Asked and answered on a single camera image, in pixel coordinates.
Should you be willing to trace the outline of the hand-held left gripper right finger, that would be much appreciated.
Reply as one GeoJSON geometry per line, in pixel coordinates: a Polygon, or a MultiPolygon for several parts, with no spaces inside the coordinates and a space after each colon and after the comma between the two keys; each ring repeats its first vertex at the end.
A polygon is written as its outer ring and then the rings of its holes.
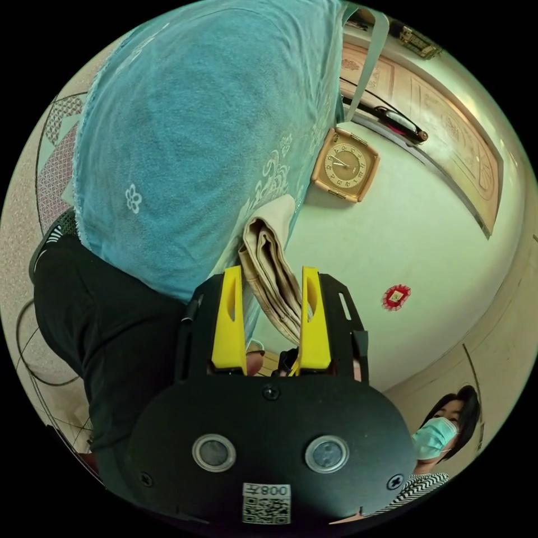
{"type": "Polygon", "coordinates": [[[331,363],[323,291],[318,270],[302,269],[302,313],[299,339],[299,371],[325,371],[331,363]]]}

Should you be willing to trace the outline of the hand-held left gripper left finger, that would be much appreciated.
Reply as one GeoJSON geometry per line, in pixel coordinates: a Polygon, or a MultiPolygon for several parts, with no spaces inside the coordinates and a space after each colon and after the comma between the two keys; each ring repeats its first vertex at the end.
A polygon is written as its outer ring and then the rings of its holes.
{"type": "Polygon", "coordinates": [[[222,275],[211,360],[216,370],[239,371],[246,375],[242,291],[241,267],[227,268],[222,275]]]}

